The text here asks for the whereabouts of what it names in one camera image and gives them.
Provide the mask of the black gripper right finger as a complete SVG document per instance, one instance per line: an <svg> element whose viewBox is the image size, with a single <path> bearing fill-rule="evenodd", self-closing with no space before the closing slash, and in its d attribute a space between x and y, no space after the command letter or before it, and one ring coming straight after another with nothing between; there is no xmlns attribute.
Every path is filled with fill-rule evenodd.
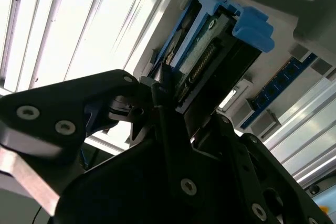
<svg viewBox="0 0 336 224"><path fill-rule="evenodd" d="M255 135L238 136L228 118L213 113L192 136L199 151L223 162L222 223L325 223L325 213Z"/></svg>

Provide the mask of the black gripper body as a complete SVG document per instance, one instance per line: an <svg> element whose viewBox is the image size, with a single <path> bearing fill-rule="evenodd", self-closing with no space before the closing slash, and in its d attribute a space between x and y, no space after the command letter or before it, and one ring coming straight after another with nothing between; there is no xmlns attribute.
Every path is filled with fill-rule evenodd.
<svg viewBox="0 0 336 224"><path fill-rule="evenodd" d="M197 150L170 179L149 140L79 176L62 193L54 223L260 223L222 159Z"/></svg>

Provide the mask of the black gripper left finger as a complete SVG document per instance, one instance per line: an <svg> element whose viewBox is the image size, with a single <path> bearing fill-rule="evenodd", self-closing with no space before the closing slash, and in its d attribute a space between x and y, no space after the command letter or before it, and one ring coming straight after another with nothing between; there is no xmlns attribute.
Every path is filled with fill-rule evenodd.
<svg viewBox="0 0 336 224"><path fill-rule="evenodd" d="M84 140L120 121L132 124L135 149L80 174ZM112 70L1 98L1 172L30 195L197 195L192 161L168 82Z"/></svg>

